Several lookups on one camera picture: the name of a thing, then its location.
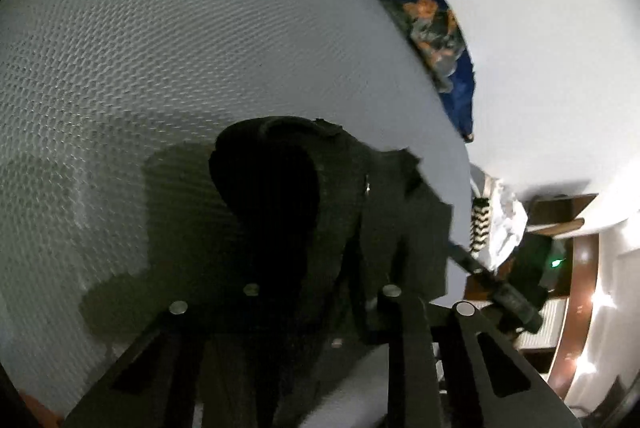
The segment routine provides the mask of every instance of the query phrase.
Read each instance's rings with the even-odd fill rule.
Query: silver screw
[[[248,283],[244,286],[242,292],[247,296],[255,297],[260,294],[260,286],[257,283]]]
[[[189,306],[187,305],[187,302],[178,300],[177,302],[174,302],[171,305],[169,305],[169,312],[175,315],[184,314],[185,312],[187,312],[188,308]]]
[[[473,316],[476,313],[476,308],[469,302],[460,302],[456,305],[456,311],[461,316]]]
[[[398,298],[402,294],[402,289],[400,289],[397,285],[388,283],[382,288],[382,294],[387,298]]]

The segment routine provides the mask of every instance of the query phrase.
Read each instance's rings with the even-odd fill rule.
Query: black object
[[[386,424],[443,426],[432,342],[453,426],[579,426],[471,304],[428,304],[444,294],[451,257],[503,313],[532,330],[540,318],[449,243],[450,206],[417,164],[324,121],[265,118],[226,129],[210,171],[252,239],[250,285],[216,306],[179,304],[159,315],[63,427],[187,428],[196,402],[203,427],[298,426],[380,344],[389,346]],[[24,413],[19,402],[8,408]]]

